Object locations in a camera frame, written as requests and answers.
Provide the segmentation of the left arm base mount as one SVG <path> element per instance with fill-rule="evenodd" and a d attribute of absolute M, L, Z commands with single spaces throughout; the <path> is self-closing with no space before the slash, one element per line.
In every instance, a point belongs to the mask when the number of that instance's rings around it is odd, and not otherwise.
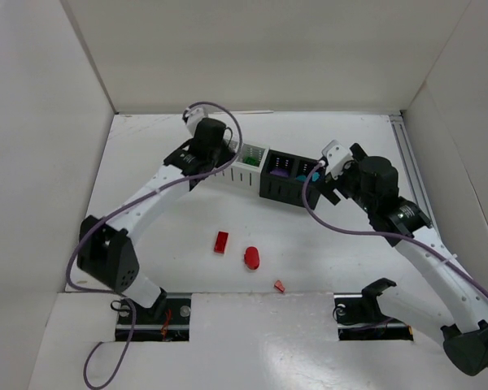
<path fill-rule="evenodd" d="M 137 307 L 135 328 L 131 341 L 134 342 L 187 342 L 190 340 L 191 293 L 171 293 L 157 318 L 147 310 Z M 115 340 L 126 341 L 132 323 L 132 314 L 125 300 L 111 302 L 116 312 Z"/>

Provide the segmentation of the purple oval lego piece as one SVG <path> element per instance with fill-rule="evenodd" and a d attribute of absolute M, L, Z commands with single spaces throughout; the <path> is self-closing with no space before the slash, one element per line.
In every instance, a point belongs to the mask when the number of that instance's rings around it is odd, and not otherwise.
<path fill-rule="evenodd" d="M 282 169 L 282 168 L 275 168 L 275 169 L 270 171 L 270 174 L 274 175 L 274 176 L 285 177 L 285 178 L 290 176 L 290 172 L 288 170 Z"/>

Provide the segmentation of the red oval lego piece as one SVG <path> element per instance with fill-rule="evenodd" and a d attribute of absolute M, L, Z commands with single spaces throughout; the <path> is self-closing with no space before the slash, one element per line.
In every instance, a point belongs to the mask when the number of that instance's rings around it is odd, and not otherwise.
<path fill-rule="evenodd" d="M 259 268 L 260 256 L 259 251 L 256 247 L 249 246 L 246 248 L 246 251 L 244 253 L 244 263 L 246 267 L 251 271 L 255 271 Z"/>

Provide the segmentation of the green notched lego brick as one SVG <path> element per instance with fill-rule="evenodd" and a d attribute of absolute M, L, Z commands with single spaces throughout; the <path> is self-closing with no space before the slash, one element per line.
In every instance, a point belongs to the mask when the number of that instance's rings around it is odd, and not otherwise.
<path fill-rule="evenodd" d="M 258 167 L 259 166 L 259 160 L 256 158 L 252 157 L 246 157 L 243 162 L 247 165 L 251 165 L 253 167 Z"/>

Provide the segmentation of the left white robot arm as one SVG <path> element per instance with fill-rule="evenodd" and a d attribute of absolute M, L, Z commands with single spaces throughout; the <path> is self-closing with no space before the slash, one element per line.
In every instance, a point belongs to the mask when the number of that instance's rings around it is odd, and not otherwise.
<path fill-rule="evenodd" d="M 192 119 L 193 136 L 163 161 L 152 178 L 118 210 L 81 223 L 76 265 L 114 293 L 156 311 L 165 291 L 140 270 L 135 244 L 144 231 L 180 197 L 236 158 L 218 119 Z"/>

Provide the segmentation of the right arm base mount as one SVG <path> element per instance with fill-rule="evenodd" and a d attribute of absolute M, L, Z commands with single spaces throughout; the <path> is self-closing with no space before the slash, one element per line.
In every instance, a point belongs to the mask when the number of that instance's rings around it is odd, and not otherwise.
<path fill-rule="evenodd" d="M 377 303 L 379 296 L 396 283 L 378 279 L 360 292 L 333 295 L 333 319 L 340 341 L 404 340 L 414 341 L 412 329 L 405 323 L 384 315 Z"/>

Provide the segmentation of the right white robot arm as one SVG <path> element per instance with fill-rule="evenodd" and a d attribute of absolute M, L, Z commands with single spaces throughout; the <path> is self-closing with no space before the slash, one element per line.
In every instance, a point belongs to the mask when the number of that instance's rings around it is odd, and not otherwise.
<path fill-rule="evenodd" d="M 456 261 L 414 202 L 400 196 L 399 173 L 387 158 L 369 156 L 359 144 L 331 141 L 322 151 L 320 194 L 336 205 L 351 199 L 368 216 L 371 235 L 383 237 L 405 257 L 447 308 L 436 310 L 406 294 L 393 280 L 378 279 L 361 291 L 363 318 L 394 318 L 442 346 L 451 363 L 475 376 L 488 369 L 488 292 Z"/>

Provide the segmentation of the small red lego piece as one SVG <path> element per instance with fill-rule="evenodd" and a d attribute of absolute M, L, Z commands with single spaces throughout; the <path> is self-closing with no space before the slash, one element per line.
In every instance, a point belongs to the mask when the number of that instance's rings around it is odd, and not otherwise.
<path fill-rule="evenodd" d="M 285 286 L 284 284 L 280 281 L 280 280 L 277 280 L 273 287 L 279 292 L 279 293 L 284 293 L 285 292 Z"/>

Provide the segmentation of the red rectangular lego brick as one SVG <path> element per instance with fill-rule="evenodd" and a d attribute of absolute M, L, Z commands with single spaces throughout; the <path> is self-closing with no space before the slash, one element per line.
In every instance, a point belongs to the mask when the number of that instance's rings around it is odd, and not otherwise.
<path fill-rule="evenodd" d="M 226 245 L 228 243 L 229 234 L 227 232 L 219 231 L 216 235 L 213 251 L 216 254 L 224 254 Z"/>

